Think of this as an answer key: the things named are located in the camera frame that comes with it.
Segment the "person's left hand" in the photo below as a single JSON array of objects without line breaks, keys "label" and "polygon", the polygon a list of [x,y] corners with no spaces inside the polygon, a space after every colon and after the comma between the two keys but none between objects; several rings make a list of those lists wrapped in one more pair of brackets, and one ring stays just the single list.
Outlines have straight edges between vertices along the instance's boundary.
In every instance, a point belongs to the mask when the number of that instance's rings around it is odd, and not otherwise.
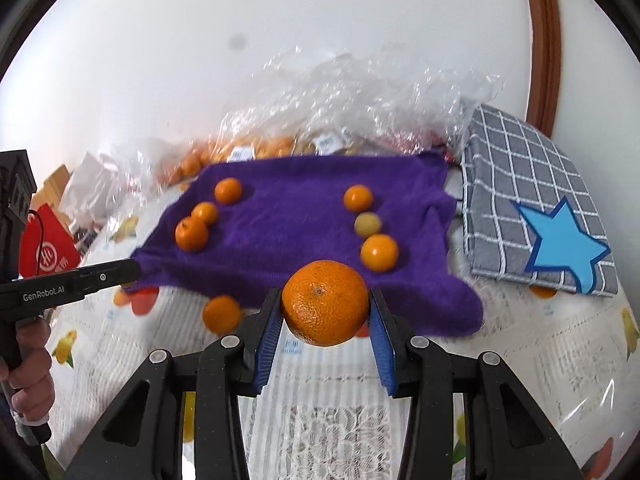
[{"label": "person's left hand", "polygon": [[1,360],[1,380],[14,390],[12,408],[29,422],[44,419],[55,400],[50,374],[52,360],[46,349],[50,333],[50,326],[43,318],[23,325],[17,330],[16,340],[28,350],[28,355],[13,370]]}]

